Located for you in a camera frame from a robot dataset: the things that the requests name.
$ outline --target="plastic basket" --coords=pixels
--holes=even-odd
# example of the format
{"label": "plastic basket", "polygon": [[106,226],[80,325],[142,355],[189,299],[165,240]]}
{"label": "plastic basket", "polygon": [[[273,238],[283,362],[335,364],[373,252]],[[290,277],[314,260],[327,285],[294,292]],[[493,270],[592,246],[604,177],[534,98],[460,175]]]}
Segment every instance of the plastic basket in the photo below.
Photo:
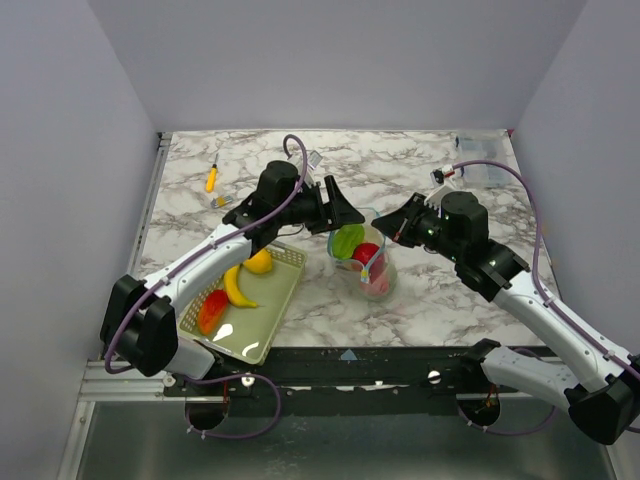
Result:
{"label": "plastic basket", "polygon": [[210,335],[202,335],[196,325],[198,312],[207,296],[215,289],[223,289],[222,277],[203,290],[184,310],[178,328],[185,336],[197,339],[214,350],[260,365],[264,362],[302,278],[307,254],[280,242],[267,247],[273,259],[273,269],[263,275],[254,275],[240,267],[240,290],[260,305],[257,308],[236,308],[232,305]]}

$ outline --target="cable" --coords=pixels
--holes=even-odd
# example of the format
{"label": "cable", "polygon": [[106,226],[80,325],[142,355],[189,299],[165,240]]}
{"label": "cable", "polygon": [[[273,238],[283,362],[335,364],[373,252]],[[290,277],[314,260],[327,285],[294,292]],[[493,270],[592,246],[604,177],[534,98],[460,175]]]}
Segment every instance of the cable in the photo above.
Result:
{"label": "cable", "polygon": [[492,383],[489,387],[489,393],[487,394],[487,398],[484,399],[485,406],[491,406],[491,395],[496,394],[496,401],[498,401],[498,387],[496,387],[495,383]]}
{"label": "cable", "polygon": [[[513,351],[516,352],[516,353],[521,353],[523,355],[527,355],[529,357],[537,358],[541,362],[543,361],[542,358],[540,358],[540,355],[538,355],[535,352],[532,352],[529,349],[518,347],[518,348],[514,348]],[[538,425],[536,425],[535,427],[530,428],[528,430],[521,430],[521,431],[515,431],[515,432],[505,432],[503,430],[494,430],[494,429],[491,429],[489,427],[483,427],[483,426],[480,426],[480,425],[478,425],[476,423],[473,423],[465,415],[465,413],[462,411],[460,406],[458,406],[458,415],[460,415],[467,422],[468,426],[470,426],[472,428],[475,428],[476,430],[482,430],[484,433],[488,433],[490,435],[498,435],[498,436],[501,436],[501,437],[521,437],[521,436],[525,436],[525,435],[531,435],[531,434],[534,434],[534,433],[538,433],[539,431],[541,431],[544,428],[546,428],[549,425],[551,425],[551,422],[553,422],[553,420],[555,419],[557,413],[558,413],[558,409],[555,406],[552,406],[551,407],[551,411],[549,412],[549,415],[547,415],[545,417],[545,419],[542,422],[540,422]]]}
{"label": "cable", "polygon": [[222,404],[224,405],[224,411],[226,413],[229,408],[229,382],[224,382],[222,389]]}
{"label": "cable", "polygon": [[467,167],[470,165],[491,165],[493,167],[502,168],[506,170],[511,175],[516,177],[518,181],[522,184],[525,191],[527,192],[527,197],[529,198],[529,203],[531,203],[531,209],[533,210],[533,215],[536,220],[536,238],[535,238],[535,246],[533,250],[533,265],[531,271],[531,277],[533,279],[533,283],[538,289],[538,293],[540,297],[544,300],[545,305],[549,305],[549,307],[558,315],[567,325],[569,325],[573,330],[575,330],[584,340],[587,341],[590,345],[592,345],[596,350],[605,355],[605,358],[609,358],[616,365],[627,371],[631,374],[636,380],[640,382],[640,372],[637,372],[631,365],[627,364],[624,360],[618,357],[615,353],[609,352],[609,350],[601,345],[592,335],[589,334],[584,328],[578,325],[569,315],[567,315],[558,305],[555,304],[553,299],[547,294],[542,283],[540,282],[540,274],[538,273],[538,263],[540,257],[540,247],[542,244],[542,223],[540,222],[540,216],[538,214],[537,204],[535,202],[533,192],[527,185],[527,182],[522,178],[522,176],[516,172],[511,167],[507,165],[503,165],[499,162],[492,162],[491,160],[470,160],[468,162],[460,162],[453,165],[453,169],[457,170],[459,168]]}
{"label": "cable", "polygon": [[304,230],[304,225],[300,225],[300,228],[298,230],[296,230],[295,232],[291,232],[291,233],[281,233],[280,235],[278,235],[276,238],[280,238],[280,237],[291,237],[293,235],[297,235],[299,234],[302,230]]}
{"label": "cable", "polygon": [[[289,196],[278,206],[278,208],[276,208],[275,210],[273,210],[272,212],[270,212],[269,214],[265,215],[264,217],[262,217],[259,220],[256,220],[255,222],[246,225],[228,235],[224,235],[223,237],[217,239],[213,245],[209,244],[206,245],[204,247],[202,247],[201,249],[195,251],[193,254],[189,255],[189,257],[187,257],[184,261],[182,261],[176,268],[174,268],[171,272],[167,273],[165,279],[166,279],[166,283],[168,284],[172,278],[174,278],[178,273],[180,273],[182,270],[184,270],[188,265],[190,265],[193,261],[197,260],[198,258],[200,258],[202,255],[204,255],[205,253],[207,253],[209,250],[213,250],[215,248],[217,248],[219,245],[221,245],[224,242],[227,242],[229,240],[231,240],[232,238],[237,237],[238,235],[242,235],[243,233],[246,233],[247,231],[262,225],[265,222],[268,222],[269,220],[271,220],[273,217],[275,217],[276,215],[278,215],[282,210],[284,210],[287,205],[289,205],[289,203],[291,203],[291,201],[293,200],[293,198],[297,195],[298,191],[302,188],[302,185],[304,183],[304,179],[307,175],[307,163],[308,163],[308,158],[307,158],[307,149],[304,146],[304,143],[302,142],[302,140],[300,140],[300,138],[298,138],[296,135],[292,135],[292,134],[288,134],[284,137],[282,144],[283,144],[283,148],[285,153],[287,154],[287,156],[290,157],[289,155],[289,151],[287,150],[287,142],[289,140],[293,140],[295,141],[299,146],[300,146],[300,151],[302,152],[302,170],[300,172],[300,176],[298,177],[298,180],[296,181],[293,190],[291,191],[291,193],[289,194]],[[113,359],[113,355],[115,354],[116,351],[116,346],[118,345],[118,342],[120,341],[120,338],[122,337],[124,331],[127,329],[127,326],[129,325],[129,322],[131,321],[131,319],[133,318],[133,316],[136,314],[136,312],[138,311],[138,309],[140,309],[140,307],[142,307],[142,305],[144,305],[146,303],[146,301],[160,288],[162,287],[162,285],[164,285],[163,281],[160,280],[158,281],[155,285],[153,285],[151,288],[149,288],[146,292],[144,292],[144,294],[138,299],[138,301],[136,303],[133,304],[133,306],[131,307],[131,309],[127,312],[127,314],[125,315],[125,317],[122,319],[122,323],[120,323],[120,326],[117,328],[116,332],[113,335],[113,338],[111,339],[111,342],[109,343],[109,347],[107,348],[107,352],[104,355],[104,369],[111,373],[111,374],[117,374],[117,373],[122,373],[122,372],[126,372],[128,370],[133,369],[132,365],[127,365],[125,367],[122,368],[113,368],[111,366],[111,361]]]}
{"label": "cable", "polygon": [[267,385],[269,385],[269,387],[271,387],[271,390],[273,390],[273,393],[275,394],[275,397],[276,397],[276,411],[274,412],[273,417],[271,418],[269,423],[264,427],[262,427],[261,429],[256,430],[255,432],[243,433],[240,435],[229,435],[226,433],[215,433],[207,430],[198,430],[191,424],[191,419],[189,418],[189,409],[187,408],[187,412],[185,414],[185,420],[189,424],[189,429],[187,430],[187,433],[191,431],[197,432],[200,435],[203,435],[202,437],[203,440],[204,440],[204,436],[212,437],[212,438],[222,438],[225,440],[247,440],[249,438],[255,438],[259,435],[262,435],[263,433],[266,433],[269,430],[271,430],[273,427],[275,427],[275,425],[278,423],[278,420],[280,419],[280,412],[282,410],[282,397],[280,396],[280,392],[278,391],[278,387],[276,386],[276,384],[273,383],[269,378],[264,377],[262,375],[258,375],[257,373],[238,373],[235,375],[229,375],[227,377],[213,378],[209,380],[196,380],[194,378],[189,378],[189,377],[185,377],[185,378],[187,381],[195,385],[213,385],[216,383],[228,382],[230,380],[238,380],[243,377],[251,377],[251,378],[256,378],[258,380],[262,380]]}
{"label": "cable", "polygon": [[543,430],[545,428],[547,428],[547,426],[549,426],[551,424],[551,422],[553,421],[553,419],[555,418],[557,413],[557,409],[554,407],[551,412],[549,412],[549,415],[547,415],[547,417],[540,422],[539,425],[529,429],[529,430],[522,430],[519,432],[505,432],[503,430],[494,430],[491,428],[487,428],[487,427],[481,427],[480,425],[473,423],[471,420],[469,420],[469,418],[464,414],[464,412],[462,411],[462,409],[460,407],[458,407],[458,415],[460,415],[463,420],[465,420],[467,422],[467,425],[470,426],[471,428],[475,428],[476,430],[481,430],[484,433],[488,433],[489,435],[497,435],[500,437],[521,437],[524,435],[532,435],[534,433],[538,433],[540,430]]}

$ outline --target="green lime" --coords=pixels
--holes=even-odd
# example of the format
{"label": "green lime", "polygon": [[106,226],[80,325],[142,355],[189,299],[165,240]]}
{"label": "green lime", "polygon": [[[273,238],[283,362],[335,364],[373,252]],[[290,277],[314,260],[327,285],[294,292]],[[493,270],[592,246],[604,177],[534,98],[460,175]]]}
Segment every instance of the green lime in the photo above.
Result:
{"label": "green lime", "polygon": [[364,240],[364,227],[362,225],[345,225],[333,237],[331,252],[333,256],[346,260],[351,258],[353,251]]}

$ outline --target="toy fruit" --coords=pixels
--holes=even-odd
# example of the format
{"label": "toy fruit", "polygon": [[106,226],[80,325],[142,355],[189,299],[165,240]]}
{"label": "toy fruit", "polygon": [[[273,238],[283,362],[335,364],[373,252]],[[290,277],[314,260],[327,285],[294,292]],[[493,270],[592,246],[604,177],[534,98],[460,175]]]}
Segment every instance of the toy fruit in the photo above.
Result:
{"label": "toy fruit", "polygon": [[[353,251],[353,255],[351,255],[351,258],[359,261],[360,263],[362,263],[362,265],[366,266],[371,261],[373,256],[378,252],[379,248],[380,247],[378,247],[378,245],[376,245],[375,243],[361,243]],[[380,254],[378,258],[376,258],[376,261],[373,262],[373,265],[369,267],[369,271],[377,271],[377,273],[379,274],[383,269],[384,255]]]}
{"label": "toy fruit", "polygon": [[389,293],[391,289],[391,282],[389,281],[389,276],[386,274],[378,275],[375,280],[373,280],[373,275],[371,275],[371,283],[360,283],[360,289],[368,296],[371,297],[381,297]]}
{"label": "toy fruit", "polygon": [[333,237],[331,253],[339,260],[351,258],[353,251],[364,240],[364,227],[362,225],[345,225]]}
{"label": "toy fruit", "polygon": [[222,283],[224,283],[224,289],[227,291],[227,295],[229,297],[229,301],[231,305],[234,307],[240,308],[256,308],[258,304],[256,302],[252,302],[247,297],[245,297],[240,289],[238,288],[238,271],[240,270],[240,266],[236,265],[235,267],[229,269],[227,273],[224,274],[222,278]]}
{"label": "toy fruit", "polygon": [[271,260],[271,254],[266,248],[263,248],[249,260],[242,262],[242,265],[244,265],[251,273],[262,275],[263,273],[271,271],[273,268],[273,261]]}
{"label": "toy fruit", "polygon": [[222,315],[229,305],[229,298],[224,290],[214,290],[206,298],[198,312],[198,330],[203,335],[209,335],[218,326]]}

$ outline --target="marble countertop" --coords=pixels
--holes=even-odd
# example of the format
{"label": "marble countertop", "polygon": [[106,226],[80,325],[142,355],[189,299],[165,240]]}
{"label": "marble countertop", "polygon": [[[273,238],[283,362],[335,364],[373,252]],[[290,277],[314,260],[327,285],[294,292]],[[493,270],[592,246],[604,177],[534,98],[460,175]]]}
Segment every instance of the marble countertop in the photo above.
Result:
{"label": "marble countertop", "polygon": [[[316,180],[332,174],[357,207],[390,212],[432,188],[430,172],[454,163],[454,132],[208,131],[175,133],[142,250],[138,274],[163,267],[203,240],[227,208],[210,207],[204,191],[219,153],[216,196],[249,195],[271,160],[285,159],[282,139],[295,133],[323,160]],[[511,166],[517,168],[504,134]],[[531,261],[534,221],[524,190],[471,190],[489,211],[492,238]],[[451,262],[422,249],[391,245],[398,286],[382,303],[342,288],[326,253],[327,235],[303,232],[282,241],[305,250],[304,278],[276,336],[276,346],[465,346],[488,337],[508,345],[539,344],[524,325],[463,286]],[[540,272],[555,288],[546,255]]]}

